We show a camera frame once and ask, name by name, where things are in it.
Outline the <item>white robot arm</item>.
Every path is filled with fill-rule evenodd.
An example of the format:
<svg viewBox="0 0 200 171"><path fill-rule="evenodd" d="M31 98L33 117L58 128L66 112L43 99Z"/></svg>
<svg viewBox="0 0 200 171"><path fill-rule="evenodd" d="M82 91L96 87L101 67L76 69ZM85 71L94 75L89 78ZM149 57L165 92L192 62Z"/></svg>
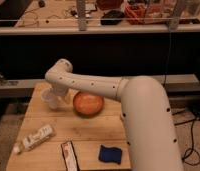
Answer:
<svg viewBox="0 0 200 171"><path fill-rule="evenodd" d="M127 79L72 70L68 60L60 59L45 80L57 96L76 89L121 103L132 171L184 171L169 99L160 82L149 76Z"/></svg>

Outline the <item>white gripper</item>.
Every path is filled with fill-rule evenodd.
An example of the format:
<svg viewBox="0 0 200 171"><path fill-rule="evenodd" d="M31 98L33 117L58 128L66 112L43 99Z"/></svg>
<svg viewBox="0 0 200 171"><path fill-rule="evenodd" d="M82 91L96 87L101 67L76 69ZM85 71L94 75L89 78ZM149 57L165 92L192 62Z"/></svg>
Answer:
<svg viewBox="0 0 200 171"><path fill-rule="evenodd" d="M54 96L59 96L67 104L71 102L71 95L68 87L61 88L59 86L51 86L48 91Z"/></svg>

